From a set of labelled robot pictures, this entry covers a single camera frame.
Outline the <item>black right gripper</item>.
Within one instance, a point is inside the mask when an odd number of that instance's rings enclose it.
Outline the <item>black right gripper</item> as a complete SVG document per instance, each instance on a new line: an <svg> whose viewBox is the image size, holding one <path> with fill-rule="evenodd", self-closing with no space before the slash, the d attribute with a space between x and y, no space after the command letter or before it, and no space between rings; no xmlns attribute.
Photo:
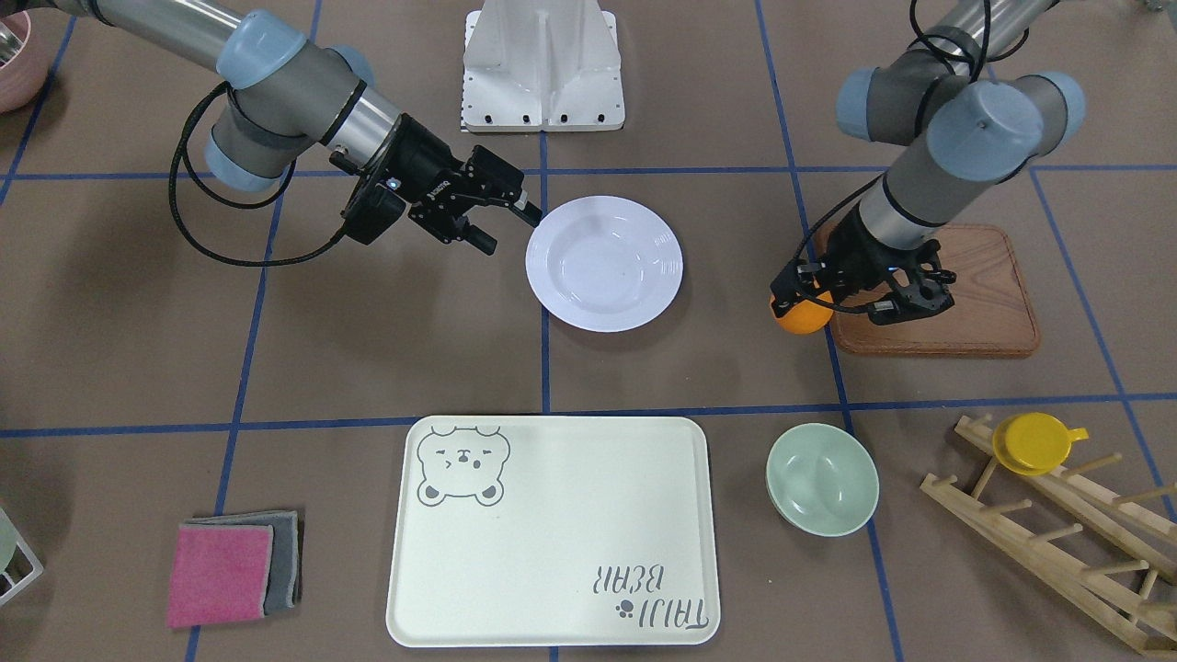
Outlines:
<svg viewBox="0 0 1177 662"><path fill-rule="evenodd" d="M520 168L483 145L464 165L411 115L395 118L383 176L399 183L395 194L408 201L408 218L446 245L464 241L484 254L496 253L496 238L465 216L474 206L467 199L472 194L476 205L505 207L532 229L541 225L541 208L530 200Z"/></svg>

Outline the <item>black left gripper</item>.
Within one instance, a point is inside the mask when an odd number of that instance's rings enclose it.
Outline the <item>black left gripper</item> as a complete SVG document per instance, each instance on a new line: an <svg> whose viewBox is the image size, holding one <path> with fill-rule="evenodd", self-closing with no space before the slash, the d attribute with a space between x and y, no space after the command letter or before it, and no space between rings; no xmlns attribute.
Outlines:
<svg viewBox="0 0 1177 662"><path fill-rule="evenodd" d="M930 238L918 239L913 249L896 250L915 250L927 240ZM870 303L846 306L842 302L884 285L872 284L875 270L870 253L878 245L886 243L870 234L862 211L853 206L829 232L827 250L819 262L790 260L774 277L770 285L771 313L774 318L785 318L793 309L818 309L837 315L860 315Z"/></svg>

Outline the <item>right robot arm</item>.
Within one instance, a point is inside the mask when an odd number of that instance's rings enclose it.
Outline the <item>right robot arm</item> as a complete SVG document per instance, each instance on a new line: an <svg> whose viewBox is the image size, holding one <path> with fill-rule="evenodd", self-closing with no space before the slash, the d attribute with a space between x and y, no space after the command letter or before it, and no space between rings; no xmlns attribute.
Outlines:
<svg viewBox="0 0 1177 662"><path fill-rule="evenodd" d="M407 214L439 241L491 254L496 239L468 221L472 207L505 207L533 227L541 221L519 168L483 146L460 163L374 87L360 53L324 49L268 11L238 14L213 1L54 1L51 8L126 29L220 77L184 125L171 180L192 166L189 134L224 94L226 108L202 151L224 185L281 194L298 155L315 143L357 178L330 245L345 237L368 245Z"/></svg>

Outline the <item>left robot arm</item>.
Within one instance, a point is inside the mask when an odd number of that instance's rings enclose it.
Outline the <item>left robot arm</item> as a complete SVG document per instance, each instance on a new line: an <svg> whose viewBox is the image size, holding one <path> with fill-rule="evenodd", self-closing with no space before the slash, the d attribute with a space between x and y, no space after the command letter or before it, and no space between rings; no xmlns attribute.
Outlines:
<svg viewBox="0 0 1177 662"><path fill-rule="evenodd" d="M1080 130L1080 84L1059 72L1010 81L984 78L1024 44L1051 1L960 1L886 67L858 69L836 104L842 133L902 146L883 176L836 204L820 254L806 245L771 284L782 324L816 315L864 315L891 325L945 313L957 277L943 269L937 232L988 188L1017 176Z"/></svg>

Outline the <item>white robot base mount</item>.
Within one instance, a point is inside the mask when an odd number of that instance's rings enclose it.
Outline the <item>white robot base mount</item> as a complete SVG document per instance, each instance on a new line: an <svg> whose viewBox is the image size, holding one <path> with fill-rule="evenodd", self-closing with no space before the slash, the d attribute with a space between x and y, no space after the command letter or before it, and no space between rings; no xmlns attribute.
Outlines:
<svg viewBox="0 0 1177 662"><path fill-rule="evenodd" d="M486 1L465 16L460 126L617 131L626 123L617 16L597 1Z"/></svg>

